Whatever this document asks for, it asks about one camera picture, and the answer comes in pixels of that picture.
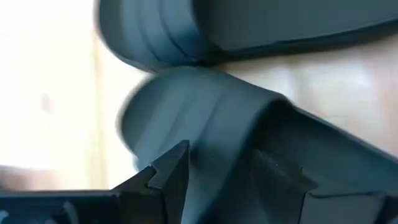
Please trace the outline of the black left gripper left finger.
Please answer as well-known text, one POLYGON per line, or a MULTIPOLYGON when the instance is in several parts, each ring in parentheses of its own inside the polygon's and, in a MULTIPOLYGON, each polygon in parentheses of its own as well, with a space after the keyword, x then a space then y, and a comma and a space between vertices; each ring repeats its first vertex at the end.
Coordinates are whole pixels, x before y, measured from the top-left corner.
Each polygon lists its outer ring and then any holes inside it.
POLYGON ((115 187, 121 224, 181 224, 189 162, 189 141, 183 140, 115 187))

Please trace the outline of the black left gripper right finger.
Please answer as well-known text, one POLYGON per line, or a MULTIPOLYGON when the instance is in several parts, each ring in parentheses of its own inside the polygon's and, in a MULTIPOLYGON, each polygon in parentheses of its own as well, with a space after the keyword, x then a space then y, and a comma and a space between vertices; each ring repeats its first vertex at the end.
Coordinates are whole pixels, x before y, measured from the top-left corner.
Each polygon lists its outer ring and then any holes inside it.
POLYGON ((251 175, 269 224, 299 224, 305 194, 317 188, 302 166, 254 151, 251 175))

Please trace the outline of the dark slide sandal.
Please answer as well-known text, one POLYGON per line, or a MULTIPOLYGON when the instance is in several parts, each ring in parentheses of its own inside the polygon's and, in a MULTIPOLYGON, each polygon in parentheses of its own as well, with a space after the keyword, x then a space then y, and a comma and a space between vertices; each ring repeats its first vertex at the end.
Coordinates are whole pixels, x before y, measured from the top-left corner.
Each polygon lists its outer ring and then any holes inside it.
POLYGON ((398 224, 398 159, 227 73, 163 71, 130 99, 120 130, 140 169, 189 141, 183 224, 269 224, 251 175, 254 151, 302 166, 317 183, 299 224, 398 224))
POLYGON ((321 51, 398 29, 398 0, 99 0, 110 51, 141 70, 321 51))

